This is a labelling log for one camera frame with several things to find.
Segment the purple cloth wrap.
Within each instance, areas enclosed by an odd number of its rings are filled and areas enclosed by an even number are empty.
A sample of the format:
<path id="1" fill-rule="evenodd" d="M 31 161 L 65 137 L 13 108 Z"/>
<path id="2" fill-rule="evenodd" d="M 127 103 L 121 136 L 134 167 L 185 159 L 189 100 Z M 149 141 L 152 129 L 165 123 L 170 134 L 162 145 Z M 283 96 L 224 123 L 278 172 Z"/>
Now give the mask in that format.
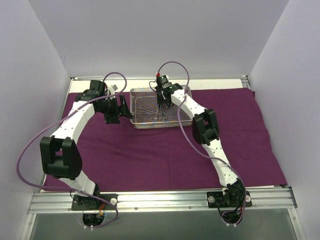
<path id="1" fill-rule="evenodd" d="M 216 112 L 222 148 L 246 187 L 286 185 L 253 91 L 193 90 Z M 83 171 L 103 192 L 219 188 L 220 181 L 192 127 L 136 129 L 127 118 L 105 124 L 95 114 L 77 142 Z"/>

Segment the metal mesh instrument tray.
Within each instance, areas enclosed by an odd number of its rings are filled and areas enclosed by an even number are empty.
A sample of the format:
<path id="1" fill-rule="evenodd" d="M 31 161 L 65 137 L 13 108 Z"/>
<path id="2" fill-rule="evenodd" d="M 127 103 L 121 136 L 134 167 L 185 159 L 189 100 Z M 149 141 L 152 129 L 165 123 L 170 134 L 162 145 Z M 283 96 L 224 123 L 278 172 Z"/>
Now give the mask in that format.
<path id="1" fill-rule="evenodd" d="M 130 122 L 136 129 L 178 127 L 178 106 L 158 105 L 159 94 L 149 87 L 130 90 Z"/>

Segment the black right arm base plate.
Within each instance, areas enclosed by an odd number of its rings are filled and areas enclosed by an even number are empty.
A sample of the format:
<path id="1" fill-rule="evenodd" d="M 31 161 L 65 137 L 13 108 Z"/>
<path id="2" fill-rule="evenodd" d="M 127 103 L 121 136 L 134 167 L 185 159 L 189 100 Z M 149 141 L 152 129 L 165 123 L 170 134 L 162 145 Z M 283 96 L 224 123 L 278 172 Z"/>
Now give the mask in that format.
<path id="1" fill-rule="evenodd" d="M 209 208 L 236 208 L 243 206 L 243 200 L 245 200 L 246 207 L 252 207 L 253 203 L 251 195 L 246 191 L 245 198 L 244 193 L 241 191 L 235 191 L 234 193 L 223 191 L 208 191 L 206 192 L 206 201 Z"/>

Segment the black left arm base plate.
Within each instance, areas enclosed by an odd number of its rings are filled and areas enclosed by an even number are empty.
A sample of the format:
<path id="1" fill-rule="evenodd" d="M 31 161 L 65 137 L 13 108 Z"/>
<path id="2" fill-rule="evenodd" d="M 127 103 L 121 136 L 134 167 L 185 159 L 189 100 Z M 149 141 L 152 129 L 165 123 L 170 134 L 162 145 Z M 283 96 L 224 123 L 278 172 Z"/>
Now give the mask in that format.
<path id="1" fill-rule="evenodd" d="M 118 194 L 116 193 L 103 193 L 99 197 L 110 202 L 115 206 L 117 205 Z M 75 194 L 73 196 L 71 209 L 73 211 L 90 211 L 90 210 L 113 210 L 114 208 L 109 203 L 105 203 L 96 198 Z"/>

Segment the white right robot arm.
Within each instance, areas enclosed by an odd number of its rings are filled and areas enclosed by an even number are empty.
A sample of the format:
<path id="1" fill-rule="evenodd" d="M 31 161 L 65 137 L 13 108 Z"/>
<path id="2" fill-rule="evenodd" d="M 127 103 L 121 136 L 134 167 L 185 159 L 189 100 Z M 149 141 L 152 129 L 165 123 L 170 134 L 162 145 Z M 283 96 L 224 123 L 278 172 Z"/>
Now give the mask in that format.
<path id="1" fill-rule="evenodd" d="M 223 150 L 220 130 L 216 113 L 213 109 L 205 108 L 186 94 L 186 88 L 179 84 L 166 84 L 165 88 L 157 86 L 157 100 L 160 105 L 178 106 L 177 117 L 181 121 L 180 111 L 183 111 L 192 119 L 192 136 L 194 141 L 206 151 L 203 157 L 210 159 L 219 183 L 222 186 L 222 200 L 227 206 L 234 206 L 240 200 L 246 199 L 246 188 L 231 167 Z"/>

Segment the steel surgical scissors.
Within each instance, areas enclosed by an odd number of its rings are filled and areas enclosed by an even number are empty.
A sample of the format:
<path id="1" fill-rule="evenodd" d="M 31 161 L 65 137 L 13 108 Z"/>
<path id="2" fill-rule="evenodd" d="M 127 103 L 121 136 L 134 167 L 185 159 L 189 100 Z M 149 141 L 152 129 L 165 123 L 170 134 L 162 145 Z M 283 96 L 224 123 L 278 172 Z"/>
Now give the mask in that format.
<path id="1" fill-rule="evenodd" d="M 162 105 L 158 105 L 157 122 L 164 122 L 166 120 L 165 109 Z"/>

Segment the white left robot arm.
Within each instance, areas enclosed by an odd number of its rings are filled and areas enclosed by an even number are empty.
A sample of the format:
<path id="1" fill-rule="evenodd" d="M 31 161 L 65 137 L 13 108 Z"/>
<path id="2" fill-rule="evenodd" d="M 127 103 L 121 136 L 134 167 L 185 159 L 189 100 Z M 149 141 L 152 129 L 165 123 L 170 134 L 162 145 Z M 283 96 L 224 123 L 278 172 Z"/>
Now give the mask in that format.
<path id="1" fill-rule="evenodd" d="M 98 185 L 82 170 L 83 160 L 77 142 L 89 120 L 101 113 L 106 124 L 119 124 L 120 118 L 132 119 L 124 95 L 116 97 L 117 86 L 92 87 L 80 93 L 60 127 L 40 140 L 42 169 L 46 175 L 59 179 L 79 196 L 90 210 L 100 206 Z"/>

